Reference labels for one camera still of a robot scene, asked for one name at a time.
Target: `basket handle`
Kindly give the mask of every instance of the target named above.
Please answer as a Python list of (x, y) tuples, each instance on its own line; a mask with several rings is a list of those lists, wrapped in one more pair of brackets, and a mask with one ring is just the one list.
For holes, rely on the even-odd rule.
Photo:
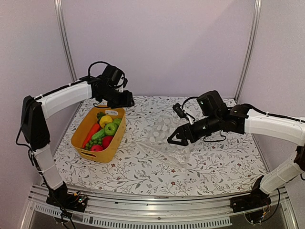
[(96, 157), (96, 155), (94, 154), (89, 154), (89, 153), (85, 153), (81, 151), (81, 154), (83, 154), (84, 156), (91, 156), (91, 157)]

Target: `white wall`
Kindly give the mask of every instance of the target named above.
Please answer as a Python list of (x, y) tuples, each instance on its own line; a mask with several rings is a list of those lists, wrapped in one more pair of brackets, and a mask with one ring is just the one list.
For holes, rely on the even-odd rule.
[[(125, 71), (135, 95), (233, 98), (254, 0), (65, 0), (78, 77), (96, 60)], [(95, 66), (93, 73), (102, 72)]]
[[(305, 3), (263, 1), (258, 34), (241, 103), (278, 114), (305, 117)], [(257, 136), (271, 169), (295, 151), (295, 145)], [(305, 225), (305, 182), (287, 186), (300, 228)]]
[[(27, 149), (14, 143), (22, 100), (71, 82), (54, 1), (1, 1), (0, 53), (0, 228), (16, 229), (30, 188), (38, 181)], [(48, 120), (52, 149), (74, 110), (69, 107)]]

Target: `floral pattern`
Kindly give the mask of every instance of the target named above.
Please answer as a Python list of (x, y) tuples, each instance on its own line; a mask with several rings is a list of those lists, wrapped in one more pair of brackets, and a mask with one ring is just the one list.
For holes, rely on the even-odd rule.
[[(256, 178), (266, 173), (252, 136), (223, 133), (226, 140), (193, 145), (186, 170), (161, 163), (139, 150), (137, 142), (147, 137), (159, 115), (178, 116), (172, 105), (185, 97), (135, 96), (135, 106), (126, 108), (126, 131), (114, 159), (107, 164), (82, 158), (71, 145), (76, 128), (92, 108), (86, 100), (68, 128), (54, 160), (63, 180), (72, 185), (113, 192), (154, 196), (201, 196), (249, 191)], [(224, 99), (228, 106), (234, 100)], [(202, 112), (195, 100), (187, 106), (197, 117)], [(206, 140), (221, 139), (214, 133)]]

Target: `red chili pepper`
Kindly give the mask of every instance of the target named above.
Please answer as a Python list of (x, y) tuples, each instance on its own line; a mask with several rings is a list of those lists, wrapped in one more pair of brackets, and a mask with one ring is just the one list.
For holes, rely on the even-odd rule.
[(91, 130), (89, 131), (89, 133), (87, 134), (83, 144), (82, 144), (82, 148), (84, 149), (86, 147), (86, 144), (91, 140), (92, 136), (97, 133), (99, 130), (101, 129), (100, 124), (96, 123), (93, 125), (93, 127), (91, 128)]

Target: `vent grille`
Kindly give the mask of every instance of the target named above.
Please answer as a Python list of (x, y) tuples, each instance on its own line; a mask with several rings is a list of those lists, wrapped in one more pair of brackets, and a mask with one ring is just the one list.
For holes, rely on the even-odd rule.
[[(45, 206), (36, 203), (35, 210), (53, 217), (60, 218), (61, 211), (55, 207)], [(76, 219), (74, 222), (97, 226), (107, 229), (213, 229), (232, 225), (229, 217), (218, 219), (194, 221), (194, 222), (171, 222), (171, 223), (138, 223), (122, 222), (118, 220), (108, 220), (99, 217), (83, 216), (82, 221)]]

